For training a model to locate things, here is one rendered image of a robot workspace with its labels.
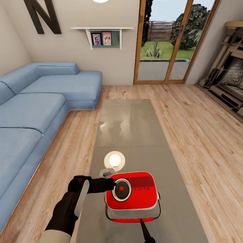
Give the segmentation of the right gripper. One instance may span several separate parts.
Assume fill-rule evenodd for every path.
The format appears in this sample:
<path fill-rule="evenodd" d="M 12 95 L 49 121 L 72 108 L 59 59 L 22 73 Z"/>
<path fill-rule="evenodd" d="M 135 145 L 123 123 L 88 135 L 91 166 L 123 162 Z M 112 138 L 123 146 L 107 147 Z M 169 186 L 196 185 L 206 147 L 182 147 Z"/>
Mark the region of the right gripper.
<path fill-rule="evenodd" d="M 150 236 L 145 223 L 143 222 L 142 218 L 140 219 L 140 223 L 141 223 L 141 227 L 142 227 L 142 231 L 143 231 L 143 235 L 144 235 L 144 239 L 145 239 L 145 243 L 156 243 L 155 239 L 153 237 Z"/>

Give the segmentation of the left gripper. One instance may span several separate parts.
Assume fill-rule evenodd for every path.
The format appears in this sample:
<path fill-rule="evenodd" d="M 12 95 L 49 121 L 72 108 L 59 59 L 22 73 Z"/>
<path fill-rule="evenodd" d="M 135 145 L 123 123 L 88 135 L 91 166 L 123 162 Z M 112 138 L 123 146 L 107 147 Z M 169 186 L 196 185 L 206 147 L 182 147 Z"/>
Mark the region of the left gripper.
<path fill-rule="evenodd" d="M 97 179 L 97 181 L 98 181 L 98 189 L 95 193 L 101 193 L 101 192 L 106 192 L 109 190 L 114 190 L 114 187 L 117 186 L 117 184 L 114 183 L 113 178 Z"/>

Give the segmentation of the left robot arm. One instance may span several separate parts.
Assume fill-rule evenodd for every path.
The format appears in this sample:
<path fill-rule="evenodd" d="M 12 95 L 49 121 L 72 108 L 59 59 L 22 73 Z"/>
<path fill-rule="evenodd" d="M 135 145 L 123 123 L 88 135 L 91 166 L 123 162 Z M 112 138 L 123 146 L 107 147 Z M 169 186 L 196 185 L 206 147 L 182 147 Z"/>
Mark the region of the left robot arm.
<path fill-rule="evenodd" d="M 70 243 L 86 195 L 114 190 L 117 184 L 113 178 L 106 179 L 106 176 L 114 173 L 113 168 L 106 168 L 100 171 L 98 179 L 74 176 L 68 185 L 68 192 L 55 205 L 53 216 L 38 243 Z"/>

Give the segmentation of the radio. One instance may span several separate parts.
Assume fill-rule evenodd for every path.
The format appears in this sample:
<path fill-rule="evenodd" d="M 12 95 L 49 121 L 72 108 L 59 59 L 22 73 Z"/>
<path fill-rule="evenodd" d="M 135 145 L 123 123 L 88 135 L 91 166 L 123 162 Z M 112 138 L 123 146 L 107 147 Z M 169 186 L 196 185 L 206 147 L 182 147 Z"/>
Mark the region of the radio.
<path fill-rule="evenodd" d="M 153 209 L 157 201 L 161 199 L 157 192 L 154 178 L 145 171 L 118 173 L 112 175 L 114 183 L 117 186 L 114 190 L 106 191 L 105 213 L 109 220 L 118 223 L 138 223 L 140 219 L 110 219 L 107 214 L 107 206 L 115 211 L 143 211 Z M 159 202 L 160 207 L 160 202 Z M 161 215 L 161 207 L 160 214 Z M 143 222 L 153 221 L 159 218 L 143 218 Z"/>

